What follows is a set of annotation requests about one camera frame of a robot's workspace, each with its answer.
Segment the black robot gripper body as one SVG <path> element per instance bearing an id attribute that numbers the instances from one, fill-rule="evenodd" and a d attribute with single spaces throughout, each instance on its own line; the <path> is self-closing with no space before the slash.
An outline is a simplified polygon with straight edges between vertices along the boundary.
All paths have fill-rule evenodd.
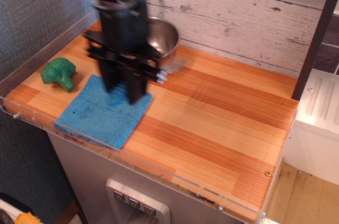
<path id="1" fill-rule="evenodd" d="M 147 42 L 149 17 L 145 0 L 91 0 L 98 10 L 102 30 L 87 31 L 90 57 L 109 60 L 115 56 L 134 56 L 160 60 L 160 53 Z"/>

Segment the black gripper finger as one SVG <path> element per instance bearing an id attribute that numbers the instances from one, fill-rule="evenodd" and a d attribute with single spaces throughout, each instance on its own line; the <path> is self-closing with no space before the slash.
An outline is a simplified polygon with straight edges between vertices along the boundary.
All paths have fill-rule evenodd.
<path id="1" fill-rule="evenodd" d="M 117 85 L 123 84 L 121 68 L 115 61 L 99 60 L 99 69 L 107 92 L 111 92 Z"/>
<path id="2" fill-rule="evenodd" d="M 147 77 L 135 69 L 127 69 L 126 86 L 129 103 L 134 104 L 146 93 Z"/>

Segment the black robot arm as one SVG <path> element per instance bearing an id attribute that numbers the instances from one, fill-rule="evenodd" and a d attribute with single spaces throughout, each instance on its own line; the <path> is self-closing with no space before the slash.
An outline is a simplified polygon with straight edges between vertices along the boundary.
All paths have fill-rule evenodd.
<path id="1" fill-rule="evenodd" d="M 158 80 L 160 52 L 148 43 L 151 20 L 146 0 L 91 0 L 100 15 L 102 30 L 87 31 L 89 56 L 96 59 L 107 92 L 119 86 L 130 104 L 146 93 L 148 80 Z"/>

